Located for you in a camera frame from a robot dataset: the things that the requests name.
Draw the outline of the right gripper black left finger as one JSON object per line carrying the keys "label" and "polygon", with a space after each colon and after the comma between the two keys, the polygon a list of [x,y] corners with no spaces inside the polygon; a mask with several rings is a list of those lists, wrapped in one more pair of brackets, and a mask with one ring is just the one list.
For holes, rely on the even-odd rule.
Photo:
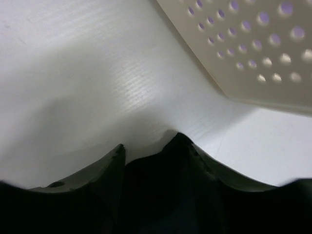
{"label": "right gripper black left finger", "polygon": [[89,166],[55,181],[46,187],[30,189],[32,192],[56,194],[68,193],[87,186],[90,183],[103,182],[106,179],[120,179],[125,167],[125,147],[116,146],[108,154]]}

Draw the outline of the black t shirt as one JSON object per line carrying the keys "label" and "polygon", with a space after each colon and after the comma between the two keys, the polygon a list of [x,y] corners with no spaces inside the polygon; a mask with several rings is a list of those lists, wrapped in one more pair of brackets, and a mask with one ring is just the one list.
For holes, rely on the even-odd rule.
{"label": "black t shirt", "polygon": [[3,234],[309,234],[312,181],[266,192],[197,186],[177,134],[158,154],[125,162],[122,178],[68,193],[0,184]]}

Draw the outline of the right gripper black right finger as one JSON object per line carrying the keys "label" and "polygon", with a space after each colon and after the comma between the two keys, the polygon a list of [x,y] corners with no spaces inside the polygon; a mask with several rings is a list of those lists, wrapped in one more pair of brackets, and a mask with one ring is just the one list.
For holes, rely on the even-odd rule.
{"label": "right gripper black right finger", "polygon": [[210,186],[214,189],[220,184],[242,192],[266,192],[276,189],[258,180],[247,177],[215,160],[194,143],[188,144],[189,172],[191,181],[197,186]]}

